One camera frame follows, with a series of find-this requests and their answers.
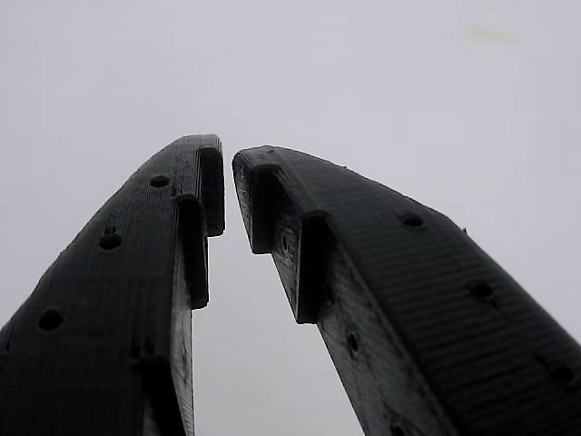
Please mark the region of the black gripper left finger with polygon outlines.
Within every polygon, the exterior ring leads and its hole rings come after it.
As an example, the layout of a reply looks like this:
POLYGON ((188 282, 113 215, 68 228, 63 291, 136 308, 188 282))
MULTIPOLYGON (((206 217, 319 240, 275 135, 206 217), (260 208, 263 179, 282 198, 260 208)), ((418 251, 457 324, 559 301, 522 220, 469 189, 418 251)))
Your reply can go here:
POLYGON ((224 228, 216 135, 144 163, 2 328, 1 432, 193 434, 192 313, 224 228))

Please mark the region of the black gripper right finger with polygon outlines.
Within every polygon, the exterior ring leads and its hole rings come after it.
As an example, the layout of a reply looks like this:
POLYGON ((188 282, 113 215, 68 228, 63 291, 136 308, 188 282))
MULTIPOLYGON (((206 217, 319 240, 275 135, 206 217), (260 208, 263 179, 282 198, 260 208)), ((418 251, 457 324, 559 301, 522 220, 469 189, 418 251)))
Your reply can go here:
POLYGON ((276 146, 235 154, 251 250, 367 435, 577 435, 580 347, 447 216, 276 146))

